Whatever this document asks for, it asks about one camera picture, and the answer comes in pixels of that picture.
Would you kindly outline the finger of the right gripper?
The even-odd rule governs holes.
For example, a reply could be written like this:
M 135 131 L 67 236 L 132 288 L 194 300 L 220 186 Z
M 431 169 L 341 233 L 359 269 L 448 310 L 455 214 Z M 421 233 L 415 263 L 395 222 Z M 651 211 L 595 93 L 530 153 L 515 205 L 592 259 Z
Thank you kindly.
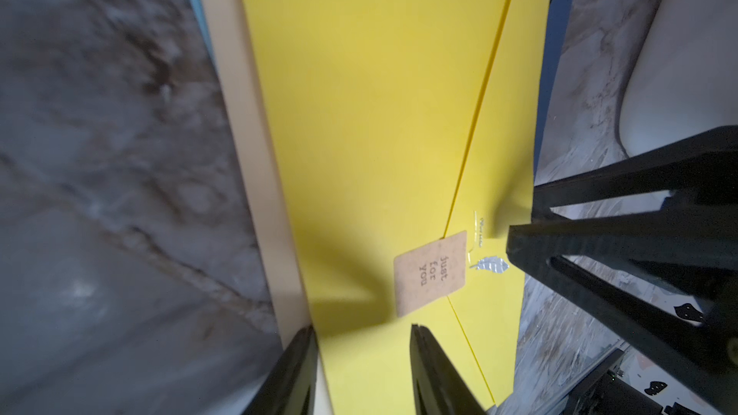
M 645 263 L 653 276 L 713 294 L 692 325 L 570 261 Z M 737 209 L 683 207 L 512 226 L 509 262 L 624 338 L 716 409 L 737 407 Z
M 737 203 L 737 127 L 724 126 L 653 151 L 534 188 L 532 220 L 556 221 L 553 208 L 670 191 L 687 205 Z

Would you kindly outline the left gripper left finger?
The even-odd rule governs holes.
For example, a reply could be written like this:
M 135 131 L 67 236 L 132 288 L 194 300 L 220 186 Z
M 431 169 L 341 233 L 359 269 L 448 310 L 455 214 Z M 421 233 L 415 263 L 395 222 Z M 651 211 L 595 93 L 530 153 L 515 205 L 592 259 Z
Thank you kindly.
M 242 415 L 310 415 L 318 346 L 313 326 L 298 330 Z

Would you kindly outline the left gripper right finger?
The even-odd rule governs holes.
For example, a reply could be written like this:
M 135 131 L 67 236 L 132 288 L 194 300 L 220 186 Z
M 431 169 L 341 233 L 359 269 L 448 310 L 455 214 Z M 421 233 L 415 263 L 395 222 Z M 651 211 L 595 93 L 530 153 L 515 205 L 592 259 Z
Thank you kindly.
M 427 327 L 412 325 L 409 349 L 414 404 L 418 415 L 485 414 Z

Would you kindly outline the white storage box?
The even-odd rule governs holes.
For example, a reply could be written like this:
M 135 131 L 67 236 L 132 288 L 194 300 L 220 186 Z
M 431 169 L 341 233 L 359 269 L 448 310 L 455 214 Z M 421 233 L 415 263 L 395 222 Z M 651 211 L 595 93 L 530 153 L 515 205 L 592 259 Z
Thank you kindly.
M 661 0 L 619 113 L 630 157 L 737 123 L 737 0 Z

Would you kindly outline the yellow envelope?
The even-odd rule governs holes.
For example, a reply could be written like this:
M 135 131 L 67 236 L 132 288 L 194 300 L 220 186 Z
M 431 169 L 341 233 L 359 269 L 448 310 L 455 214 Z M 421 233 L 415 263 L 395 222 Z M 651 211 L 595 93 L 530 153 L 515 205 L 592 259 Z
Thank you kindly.
M 411 327 L 512 393 L 550 0 L 243 0 L 337 414 L 411 414 Z

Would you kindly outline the tan envelope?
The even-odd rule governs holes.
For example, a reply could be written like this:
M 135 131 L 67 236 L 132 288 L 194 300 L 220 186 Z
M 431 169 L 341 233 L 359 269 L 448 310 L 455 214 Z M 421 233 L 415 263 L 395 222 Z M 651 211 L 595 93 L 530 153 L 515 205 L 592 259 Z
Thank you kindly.
M 242 0 L 201 0 L 280 338 L 311 322 Z

